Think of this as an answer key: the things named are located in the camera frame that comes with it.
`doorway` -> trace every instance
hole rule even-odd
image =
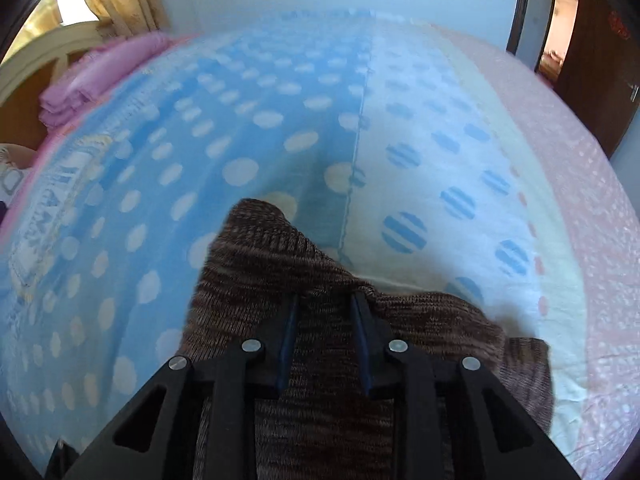
[[[578,12],[578,0],[553,1],[545,45],[536,67],[536,73],[551,87],[556,85],[562,71]]]

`pink folded blanket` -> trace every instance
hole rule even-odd
[[[49,130],[63,126],[171,45],[172,40],[166,34],[150,32],[126,41],[118,38],[93,49],[40,95],[40,121]]]

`door frame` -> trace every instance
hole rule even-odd
[[[527,4],[529,0],[516,0],[516,8],[513,15],[513,23],[511,24],[511,33],[507,41],[507,52],[511,52],[514,56],[520,43],[522,29],[524,27],[524,16],[527,13]]]
[[[545,53],[546,40],[548,40],[549,38],[549,31],[551,30],[551,21],[554,18],[554,10],[556,10],[556,0],[551,0],[551,9],[549,10],[549,19],[548,19],[548,22],[546,22],[545,40],[542,42],[542,46],[540,47],[540,54],[538,54],[538,61],[536,62],[536,68],[534,69],[534,72],[536,73],[538,72],[538,67],[540,66],[540,61],[542,60],[542,56]]]

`pale green fabric stripe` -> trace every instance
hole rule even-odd
[[[550,362],[556,406],[551,438],[569,455],[577,445],[582,404],[587,394],[586,298],[582,271],[574,257],[569,235],[554,192],[523,133],[476,65],[444,38],[427,27],[448,57],[462,87],[484,112],[486,122],[513,166],[520,173],[520,188],[537,232],[537,250],[545,273],[540,287],[548,300],[538,336],[551,347]]]

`bed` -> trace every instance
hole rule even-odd
[[[551,347],[551,438],[602,479],[640,426],[640,225],[513,57],[369,11],[173,48],[50,139],[0,226],[0,412],[39,471],[178,347],[244,197],[381,290],[441,290]]]

